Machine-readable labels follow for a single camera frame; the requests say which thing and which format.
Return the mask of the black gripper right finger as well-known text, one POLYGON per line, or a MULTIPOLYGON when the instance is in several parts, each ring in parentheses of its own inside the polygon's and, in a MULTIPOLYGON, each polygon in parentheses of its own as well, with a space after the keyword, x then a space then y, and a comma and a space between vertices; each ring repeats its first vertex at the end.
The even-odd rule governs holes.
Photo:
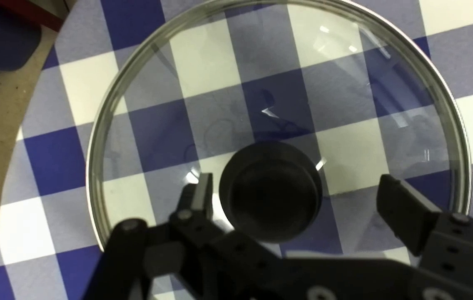
POLYGON ((376 210, 414 256, 443 251, 444 241, 436 228, 443 213, 408 181, 383 175, 378 183, 376 210))

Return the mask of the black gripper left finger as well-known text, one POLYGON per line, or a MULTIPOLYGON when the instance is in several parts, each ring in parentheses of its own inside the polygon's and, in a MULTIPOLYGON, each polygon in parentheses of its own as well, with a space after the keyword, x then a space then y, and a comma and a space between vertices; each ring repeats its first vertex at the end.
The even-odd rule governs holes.
POLYGON ((169 220, 189 226, 194 231, 201 231, 211 223, 213 205, 213 175, 201 173, 194 183, 186 183, 181 190, 176 210, 169 220))

